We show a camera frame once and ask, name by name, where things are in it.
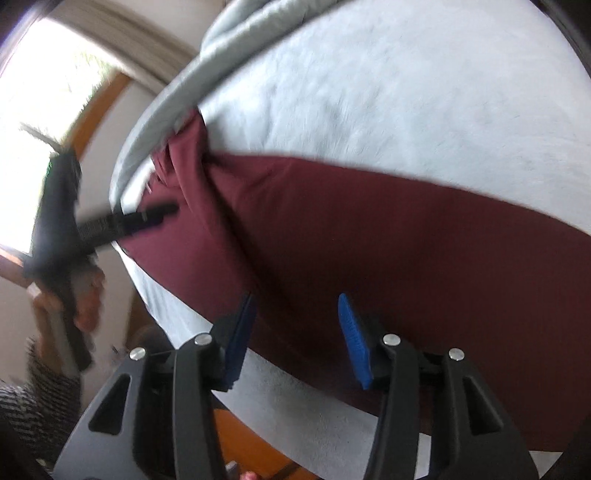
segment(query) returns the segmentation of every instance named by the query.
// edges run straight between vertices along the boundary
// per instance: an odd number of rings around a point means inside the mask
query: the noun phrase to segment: wooden floor
[[[265,480],[316,480],[317,476],[292,462],[246,427],[230,411],[216,410],[217,433],[226,463],[234,460],[242,472]]]

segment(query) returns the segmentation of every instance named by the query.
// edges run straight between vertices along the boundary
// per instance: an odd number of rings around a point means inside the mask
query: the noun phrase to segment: black clamp
[[[39,281],[62,302],[50,316],[50,327],[62,373],[76,377],[92,364],[90,339],[74,325],[76,299],[90,288],[96,248],[160,225],[178,205],[164,204],[143,212],[107,213],[76,223],[82,171],[72,149],[51,158],[31,238],[31,255],[22,254],[25,276]]]
[[[66,443],[55,480],[226,480],[211,390],[240,376],[256,317],[248,296],[179,350],[132,350]]]
[[[460,349],[417,352],[376,318],[359,316],[344,294],[339,321],[363,389],[386,393],[364,480],[414,479],[420,385],[434,390],[426,479],[539,478],[519,431]]]

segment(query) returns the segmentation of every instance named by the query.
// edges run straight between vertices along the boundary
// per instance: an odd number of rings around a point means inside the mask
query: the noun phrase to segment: wooden window frame
[[[74,148],[79,162],[84,160],[86,149],[103,118],[130,82],[130,77],[117,71],[111,80],[106,81],[93,95],[74,122],[64,143]],[[2,246],[0,246],[0,277],[23,288],[27,288],[32,283],[32,280],[23,275],[18,252]]]

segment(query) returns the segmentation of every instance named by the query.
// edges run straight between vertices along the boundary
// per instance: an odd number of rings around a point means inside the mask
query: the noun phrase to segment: metal rivet
[[[195,337],[195,345],[206,346],[212,342],[213,338],[208,333],[200,333]]]
[[[384,338],[382,338],[382,341],[384,342],[384,345],[398,346],[398,345],[400,345],[400,342],[402,340],[400,339],[400,337],[398,335],[395,335],[393,333],[389,333],[387,335],[384,335]]]
[[[449,358],[451,358],[452,360],[455,360],[456,362],[459,362],[460,360],[464,360],[464,357],[466,355],[464,355],[464,352],[462,350],[460,350],[459,348],[452,348],[451,350],[449,350],[448,352]]]
[[[137,348],[134,348],[132,351],[129,352],[129,358],[131,358],[132,360],[141,360],[143,357],[146,356],[146,349],[145,348],[141,348],[140,346]]]

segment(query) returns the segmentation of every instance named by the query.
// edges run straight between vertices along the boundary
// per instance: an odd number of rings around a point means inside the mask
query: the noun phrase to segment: hand
[[[83,332],[94,332],[99,326],[104,281],[105,274],[97,267],[90,289],[76,304],[78,315],[74,319],[74,323]],[[37,356],[45,366],[60,374],[61,359],[51,331],[49,315],[63,310],[61,301],[36,284],[31,284],[27,293],[31,298],[35,322],[39,330],[39,338],[35,344]]]

